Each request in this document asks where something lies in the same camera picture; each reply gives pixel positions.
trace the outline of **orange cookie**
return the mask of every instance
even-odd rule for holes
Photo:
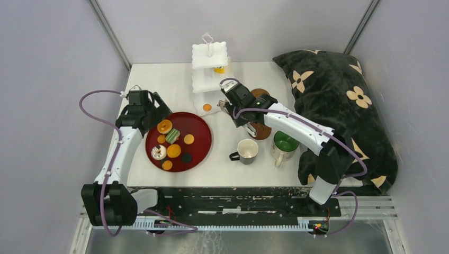
[[[170,170],[173,167],[173,163],[169,160],[164,161],[164,163],[162,163],[162,169],[163,170]]]
[[[157,131],[161,134],[167,134],[170,132],[173,128],[173,124],[170,120],[162,120],[160,123],[157,124]]]
[[[157,137],[157,142],[158,142],[159,144],[165,143],[165,135],[160,135],[160,136],[158,136],[158,137]]]
[[[179,144],[173,144],[167,148],[167,155],[170,158],[176,158],[181,154],[181,147]]]
[[[204,111],[211,111],[211,109],[212,109],[212,106],[210,104],[204,104],[203,105],[203,110]]]
[[[184,137],[184,143],[186,143],[186,144],[192,144],[194,140],[195,140],[195,137],[192,134],[187,134]]]

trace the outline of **metal frame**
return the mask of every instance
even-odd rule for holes
[[[354,198],[350,196],[339,197],[338,201],[340,203],[340,209],[342,211],[341,217],[331,217],[331,220],[348,220],[352,213],[354,212]],[[155,216],[139,216],[138,221],[135,226],[123,227],[122,230],[144,230],[146,227],[150,226],[148,222],[151,222],[157,217]],[[299,225],[307,222],[308,220],[322,220],[323,217],[298,217]],[[387,231],[387,237],[390,242],[393,254],[405,254],[407,253],[399,231],[398,217],[393,206],[393,201],[389,196],[359,196],[358,197],[358,211],[356,220],[370,221],[370,220],[383,220],[385,229]],[[85,254],[87,250],[87,245],[89,238],[91,236],[91,231],[94,227],[89,222],[85,209],[82,210],[79,217],[78,226],[72,245],[70,248],[70,254]],[[268,226],[266,228],[249,228],[249,227],[235,227],[235,226],[204,226],[201,228],[202,231],[305,231],[301,229],[302,226],[296,227],[276,227]]]
[[[131,63],[125,54],[125,51],[123,50],[122,46],[120,45],[119,40],[117,39],[117,36],[115,35],[114,31],[112,30],[112,27],[107,20],[106,16],[104,15],[103,10],[100,7],[100,4],[97,0],[87,0],[92,7],[93,12],[95,13],[95,16],[97,16],[104,32],[106,33],[109,40],[112,42],[115,50],[120,56],[120,60],[122,60],[123,65],[125,68],[130,71],[131,70]]]
[[[360,36],[362,35],[363,30],[365,30],[365,27],[368,24],[368,21],[370,20],[371,16],[373,15],[374,11],[376,10],[380,1],[381,0],[371,0],[370,4],[368,5],[368,8],[366,9],[365,13],[362,16],[362,19],[358,23],[357,28],[355,29],[351,39],[349,40],[348,45],[346,46],[345,50],[343,51],[344,54],[351,54],[352,50],[354,49],[355,45],[357,44],[357,41],[359,40]]]

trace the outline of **red tray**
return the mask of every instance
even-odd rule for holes
[[[166,160],[170,160],[173,163],[173,167],[170,170],[164,170],[167,172],[183,172],[189,170],[206,158],[212,145],[212,133],[208,124],[199,116],[188,112],[176,112],[169,115],[166,119],[173,123],[173,128],[179,130],[181,135],[179,139],[173,144],[178,144],[181,147],[181,155],[176,158],[165,157],[163,160],[155,160],[151,156],[151,150],[154,146],[158,145],[157,137],[161,135],[157,128],[153,128],[148,132],[147,140],[145,143],[145,150],[147,156],[156,167],[162,169],[162,163]],[[192,134],[195,138],[193,144],[184,143],[184,137],[187,134]],[[163,144],[165,148],[170,146],[170,143],[165,142]],[[190,153],[192,160],[189,163],[184,163],[181,157],[184,153]]]

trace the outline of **pillow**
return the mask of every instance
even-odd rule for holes
[[[368,168],[368,173],[357,179],[369,179],[385,193],[396,179],[398,164],[359,61],[350,55],[321,50],[285,53],[273,61],[292,84],[295,111],[333,129],[345,127],[351,134],[355,152]],[[317,159],[310,150],[301,155],[298,169],[301,184],[310,183],[310,175],[312,181],[316,179]],[[346,174],[362,170],[354,160]]]

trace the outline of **white table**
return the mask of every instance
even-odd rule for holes
[[[248,89],[263,88],[280,103],[294,109],[294,98],[285,74],[273,62],[232,63],[235,76]],[[192,94],[191,64],[139,64],[133,65],[126,86],[126,92],[134,85],[157,92],[173,112],[195,113]],[[127,104],[124,99],[121,109]],[[128,186],[148,187],[287,187],[301,186],[298,180],[300,152],[274,167],[270,145],[276,130],[263,141],[256,141],[259,154],[256,161],[245,166],[238,161],[230,161],[229,154],[237,150],[237,143],[248,134],[236,128],[231,118],[223,112],[204,116],[212,131],[212,147],[198,166],[181,173],[170,173],[154,166],[145,152],[145,140],[134,156]],[[346,179],[342,186],[361,186],[356,179]]]

